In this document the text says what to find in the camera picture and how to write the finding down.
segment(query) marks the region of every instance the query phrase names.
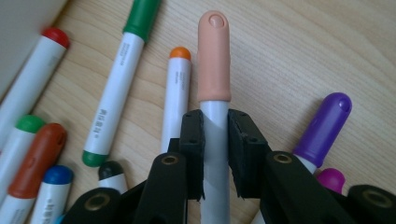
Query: blue marker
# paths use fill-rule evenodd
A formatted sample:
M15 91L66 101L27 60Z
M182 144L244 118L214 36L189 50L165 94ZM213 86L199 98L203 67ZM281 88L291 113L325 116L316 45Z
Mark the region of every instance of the blue marker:
M67 196L73 179L73 172L62 165L48 169L38 192L31 224L56 223L64 213Z

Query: magenta marker cap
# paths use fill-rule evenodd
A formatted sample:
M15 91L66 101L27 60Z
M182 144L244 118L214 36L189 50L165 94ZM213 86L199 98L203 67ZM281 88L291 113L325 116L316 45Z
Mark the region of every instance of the magenta marker cap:
M317 176L318 182L325 188L331 189L339 194L343 191L346 178L343 173L334 168L328 168L320 172Z
M352 102L344 93L335 92L324 98L293 153L319 168L351 109Z

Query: pink beige marker cap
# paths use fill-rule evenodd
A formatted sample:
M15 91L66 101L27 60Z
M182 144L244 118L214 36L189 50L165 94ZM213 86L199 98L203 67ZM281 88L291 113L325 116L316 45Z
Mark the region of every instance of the pink beige marker cap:
M198 101L231 101L230 29L218 11L206 12L198 25Z

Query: marker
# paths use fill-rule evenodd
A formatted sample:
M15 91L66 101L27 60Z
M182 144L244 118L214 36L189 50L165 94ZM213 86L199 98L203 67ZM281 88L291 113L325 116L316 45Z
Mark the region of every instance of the marker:
M116 189L120 194L128 190L122 166L116 161L106 161L98 171L99 188Z
M30 224L56 223L63 214L73 180L73 171L66 166L55 165L44 175L38 192Z
M134 71L161 0L135 0L123 37L85 143L82 160L100 166L110 151Z
M172 49L169 58L161 153L168 151L171 138L180 137L181 120L187 113L189 102L191 54L187 49L177 47Z
M0 151L18 119L32 110L68 46L67 35L57 28L45 30L38 40L0 105Z
M204 114L205 132L201 223L230 223L230 32L227 19L218 11L206 12L199 21L198 62L198 102Z
M317 180L323 187L339 194L342 194L343 186L346 183L343 173L334 168L324 169L317 175Z
M311 174L323 164L351 110L352 102L344 93L334 92L323 99L300 142L292 151ZM259 223L265 223L260 211L251 224Z
M18 172L22 161L35 139L35 134L45 125L43 119L25 115L8 136L0 156L0 204L7 195L8 186Z
M23 223L29 214L46 171L56 162L66 141L65 129L46 124L36 134L0 208L4 223Z

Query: wooden table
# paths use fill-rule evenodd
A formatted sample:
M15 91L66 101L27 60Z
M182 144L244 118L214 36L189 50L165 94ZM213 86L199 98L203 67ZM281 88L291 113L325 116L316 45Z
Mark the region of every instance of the wooden table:
M70 49L36 104L34 114L59 122L68 141L59 160L75 172L69 208L98 186L96 168L81 153L115 58L131 0L70 0L55 26ZM248 113L273 150L291 151L321 100L346 93L352 112L322 168L334 167L350 186L370 184L396 193L396 3L394 1L163 1L144 47L111 149L129 187L148 176L159 154L168 55L191 51L189 110L199 108L197 26L208 10L230 23L230 108ZM258 200L231 188L232 223L250 223ZM199 223L190 202L189 223Z

